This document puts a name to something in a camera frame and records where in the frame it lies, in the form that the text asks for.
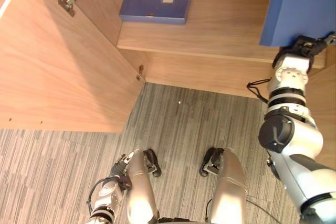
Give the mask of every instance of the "black cable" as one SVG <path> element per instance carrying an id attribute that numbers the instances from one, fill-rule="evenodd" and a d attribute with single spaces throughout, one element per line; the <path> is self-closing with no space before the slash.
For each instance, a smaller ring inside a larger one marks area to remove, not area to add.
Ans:
<path id="1" fill-rule="evenodd" d="M 270 80 L 271 79 L 264 79 L 264 80 L 249 82 L 246 85 L 246 87 L 249 91 L 251 91 L 253 94 L 255 94 L 257 98 L 262 100 L 264 103 L 268 103 L 268 100 L 260 94 L 259 89 L 255 86 L 266 83 L 266 82 L 269 82 Z"/>
<path id="2" fill-rule="evenodd" d="M 89 198 L 88 198 L 88 201 L 86 201 L 86 203 L 88 204 L 88 207 L 89 207 L 89 213 L 91 215 L 92 213 L 92 206 L 91 206 L 91 197 L 92 197 L 92 194 L 94 192 L 94 190 L 96 189 L 96 187 L 100 184 L 100 183 L 103 183 L 105 181 L 110 181 L 110 180 L 113 180 L 113 177 L 106 177 L 106 178 L 102 178 L 100 180 L 98 180 L 95 185 L 92 187 L 91 191 L 90 191 L 90 194 L 89 194 Z"/>
<path id="3" fill-rule="evenodd" d="M 205 208 L 205 221 L 208 221 L 208 206 L 209 206 L 209 204 L 210 204 L 211 201 L 212 201 L 212 199 L 210 199 L 210 200 L 208 201 L 208 203 L 206 204 L 206 208 Z M 266 211 L 266 210 L 265 210 L 264 208 L 262 208 L 261 206 L 257 205 L 256 203 L 254 203 L 254 202 L 252 202 L 252 201 L 250 201 L 250 200 L 248 200 L 248 199 L 246 199 L 246 201 L 247 201 L 247 202 L 250 202 L 250 203 L 252 203 L 253 205 L 255 205 L 256 207 L 260 208 L 262 211 L 264 211 L 264 212 L 267 213 L 269 216 L 271 216 L 273 220 L 275 220 L 277 223 L 281 224 L 281 222 L 278 221 L 277 218 L 275 218 L 273 215 L 271 215 L 268 211 Z"/>
<path id="4" fill-rule="evenodd" d="M 264 208 L 262 208 L 261 206 L 257 205 L 256 203 L 254 203 L 254 202 L 252 202 L 252 201 L 250 201 L 250 200 L 248 200 L 248 199 L 246 199 L 246 201 L 247 201 L 247 202 L 250 202 L 251 204 L 253 204 L 253 205 L 255 205 L 256 207 L 260 208 L 262 211 L 264 211 L 264 212 L 267 213 L 269 216 L 271 216 L 273 220 L 275 220 L 277 223 L 281 224 L 281 222 L 280 222 L 277 218 L 275 218 L 273 215 L 271 215 L 268 211 L 266 211 L 266 210 L 265 210 Z"/>
<path id="5" fill-rule="evenodd" d="M 206 208 L 205 208 L 205 221 L 208 221 L 208 206 L 210 204 L 210 202 L 212 201 L 212 199 L 210 199 L 208 201 L 208 204 L 206 204 Z"/>

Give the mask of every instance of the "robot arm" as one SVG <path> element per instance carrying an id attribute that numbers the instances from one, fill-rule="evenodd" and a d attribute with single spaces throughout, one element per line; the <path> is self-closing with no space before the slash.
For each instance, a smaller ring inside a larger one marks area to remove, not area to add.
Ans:
<path id="1" fill-rule="evenodd" d="M 277 55 L 259 132 L 259 142 L 270 155 L 267 164 L 300 212 L 300 223 L 336 223 L 336 171 L 314 161 L 323 137 L 305 99 L 313 56 L 334 39 L 334 35 L 316 41 L 300 36 L 292 48 Z"/>

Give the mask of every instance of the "floor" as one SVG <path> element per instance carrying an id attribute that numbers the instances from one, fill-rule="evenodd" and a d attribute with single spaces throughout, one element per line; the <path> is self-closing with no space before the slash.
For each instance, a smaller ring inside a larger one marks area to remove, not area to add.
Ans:
<path id="1" fill-rule="evenodd" d="M 153 148 L 162 176 L 151 176 L 161 216 L 204 221 L 216 177 L 197 170 L 208 147 L 229 146 L 246 173 L 247 199 L 281 223 L 298 223 L 268 167 L 257 135 L 257 99 L 147 83 L 122 134 L 0 130 L 0 223 L 84 223 L 92 185 L 122 153 Z M 277 223 L 247 203 L 247 224 Z M 126 223 L 125 212 L 118 223 Z"/>

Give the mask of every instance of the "shelf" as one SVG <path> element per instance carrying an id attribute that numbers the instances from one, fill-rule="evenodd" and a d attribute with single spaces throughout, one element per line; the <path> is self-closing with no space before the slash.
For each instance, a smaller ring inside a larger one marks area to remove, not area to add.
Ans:
<path id="1" fill-rule="evenodd" d="M 118 47 L 272 62 L 278 48 L 259 45 L 267 6 L 268 0 L 191 0 L 185 25 L 124 22 Z M 314 67 L 324 65 L 322 54 Z"/>

